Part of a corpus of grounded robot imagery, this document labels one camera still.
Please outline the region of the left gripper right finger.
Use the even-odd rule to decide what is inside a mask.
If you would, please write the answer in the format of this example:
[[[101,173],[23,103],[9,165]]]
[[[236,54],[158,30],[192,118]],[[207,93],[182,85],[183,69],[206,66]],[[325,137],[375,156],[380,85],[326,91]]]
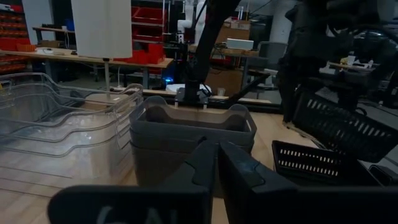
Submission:
[[[398,187],[304,187],[228,141],[219,175],[230,224],[398,224]]]

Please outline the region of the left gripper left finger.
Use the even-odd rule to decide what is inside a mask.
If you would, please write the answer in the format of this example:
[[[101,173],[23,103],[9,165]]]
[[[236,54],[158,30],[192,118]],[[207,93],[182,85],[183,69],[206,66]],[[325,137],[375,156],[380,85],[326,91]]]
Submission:
[[[217,153],[215,143],[201,142],[154,187],[67,187],[50,199],[50,224],[209,224]]]

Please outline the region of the grey translucent storage bin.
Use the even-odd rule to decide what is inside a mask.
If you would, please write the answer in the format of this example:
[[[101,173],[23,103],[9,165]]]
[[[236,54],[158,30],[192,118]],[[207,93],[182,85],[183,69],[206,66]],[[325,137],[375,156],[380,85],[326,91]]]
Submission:
[[[220,144],[225,142],[223,139],[132,141],[137,183],[143,187],[158,185],[185,164],[196,171],[195,184],[208,179],[218,190],[217,155]]]
[[[130,129],[133,146],[141,149],[164,150],[188,153],[196,148],[201,140],[217,143],[227,140],[251,151],[256,128],[245,127],[242,131],[228,129],[200,128],[194,126],[165,125],[145,129],[142,132]]]
[[[144,100],[129,115],[131,130],[153,136],[225,138],[235,144],[254,139],[257,126],[248,109],[239,104],[222,113],[183,110],[166,103],[161,96]]]

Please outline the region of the clear plastic storage bin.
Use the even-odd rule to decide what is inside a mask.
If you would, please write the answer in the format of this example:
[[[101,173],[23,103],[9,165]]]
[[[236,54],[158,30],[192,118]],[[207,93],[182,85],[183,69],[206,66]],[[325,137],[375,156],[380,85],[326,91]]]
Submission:
[[[0,144],[0,183],[62,188],[75,184],[115,184],[133,167],[129,129],[121,138],[64,151],[39,143],[26,150]]]
[[[56,125],[70,116],[118,114],[142,101],[143,87],[131,84],[123,91],[65,86],[44,73],[0,76],[0,126],[45,122]]]
[[[9,121],[0,126],[0,144],[26,150],[40,142],[52,150],[64,151],[66,144],[88,146],[121,138],[130,127],[129,115],[142,101],[127,95],[112,96],[107,105],[100,101],[86,101],[81,108],[58,110],[38,122]]]

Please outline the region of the black slotted plastic basket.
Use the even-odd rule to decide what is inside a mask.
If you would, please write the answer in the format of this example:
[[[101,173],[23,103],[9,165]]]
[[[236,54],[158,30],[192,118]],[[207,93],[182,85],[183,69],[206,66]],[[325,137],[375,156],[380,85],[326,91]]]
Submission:
[[[379,162],[398,145],[398,130],[314,93],[301,91],[293,125],[328,149],[361,161]]]
[[[343,185],[356,160],[326,149],[272,142],[275,171],[300,185]]]

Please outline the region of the wooden desk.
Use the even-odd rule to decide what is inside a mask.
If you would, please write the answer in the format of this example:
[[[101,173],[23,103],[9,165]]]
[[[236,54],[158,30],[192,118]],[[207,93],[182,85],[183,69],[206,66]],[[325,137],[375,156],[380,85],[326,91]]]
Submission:
[[[340,73],[342,70],[354,71],[359,73],[369,73],[374,70],[373,68],[365,68],[356,65],[344,65],[334,62],[328,62],[326,68],[330,69],[334,75]]]

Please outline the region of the grey office chair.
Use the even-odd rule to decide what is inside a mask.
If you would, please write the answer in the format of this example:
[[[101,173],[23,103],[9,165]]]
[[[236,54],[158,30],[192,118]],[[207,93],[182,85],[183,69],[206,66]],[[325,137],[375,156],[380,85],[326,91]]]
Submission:
[[[259,42],[257,49],[258,56],[249,58],[249,68],[278,71],[279,59],[284,56],[287,44],[282,42]]]

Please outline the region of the white box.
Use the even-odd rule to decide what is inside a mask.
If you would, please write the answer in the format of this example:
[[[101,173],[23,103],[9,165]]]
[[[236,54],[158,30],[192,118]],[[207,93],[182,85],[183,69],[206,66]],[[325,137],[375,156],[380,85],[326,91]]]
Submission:
[[[230,39],[230,38],[227,38],[226,40],[226,46],[229,49],[252,50],[253,45],[254,45],[253,40]]]

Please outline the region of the small cardboard box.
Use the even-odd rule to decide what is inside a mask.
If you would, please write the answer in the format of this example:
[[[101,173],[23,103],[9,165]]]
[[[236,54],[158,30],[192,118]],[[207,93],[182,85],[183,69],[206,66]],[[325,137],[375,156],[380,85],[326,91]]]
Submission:
[[[250,30],[251,21],[234,20],[232,18],[227,18],[224,21],[224,26],[231,29]]]

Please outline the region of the brown cardboard box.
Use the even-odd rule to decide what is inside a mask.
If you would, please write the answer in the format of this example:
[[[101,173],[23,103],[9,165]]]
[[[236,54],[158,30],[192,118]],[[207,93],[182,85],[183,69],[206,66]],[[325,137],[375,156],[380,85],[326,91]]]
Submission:
[[[217,70],[211,68],[205,84],[217,95],[218,89],[224,89],[224,96],[232,96],[241,90],[243,72],[241,70]]]

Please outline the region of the white flat object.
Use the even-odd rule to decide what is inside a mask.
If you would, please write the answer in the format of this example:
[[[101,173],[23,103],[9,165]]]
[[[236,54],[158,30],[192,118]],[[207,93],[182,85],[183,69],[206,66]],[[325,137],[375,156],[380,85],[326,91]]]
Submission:
[[[169,93],[176,93],[179,88],[185,88],[185,84],[168,84],[165,87],[165,90]],[[211,91],[211,88],[208,85],[200,84],[201,90]]]

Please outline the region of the red storage bins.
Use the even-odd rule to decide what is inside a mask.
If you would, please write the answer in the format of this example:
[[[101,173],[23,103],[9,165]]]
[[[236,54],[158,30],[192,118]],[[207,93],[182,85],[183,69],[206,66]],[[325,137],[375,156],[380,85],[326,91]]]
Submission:
[[[164,33],[167,31],[167,11],[154,7],[131,8],[132,41],[138,44],[139,50],[146,59],[140,62],[159,63],[164,58]]]

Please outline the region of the white shade wooden base lamp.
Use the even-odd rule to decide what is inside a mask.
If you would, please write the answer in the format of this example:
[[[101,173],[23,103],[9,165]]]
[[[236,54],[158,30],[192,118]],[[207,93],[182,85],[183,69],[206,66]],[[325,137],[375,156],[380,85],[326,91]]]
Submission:
[[[132,57],[131,0],[71,0],[77,53],[104,63],[106,100],[110,60]]]

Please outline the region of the red storage bin rack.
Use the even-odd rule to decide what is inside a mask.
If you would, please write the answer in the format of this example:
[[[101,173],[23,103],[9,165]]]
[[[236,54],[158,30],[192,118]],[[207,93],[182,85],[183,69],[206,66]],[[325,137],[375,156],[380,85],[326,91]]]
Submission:
[[[2,52],[17,52],[19,44],[30,44],[23,7],[0,1],[0,75],[27,68],[27,57]]]

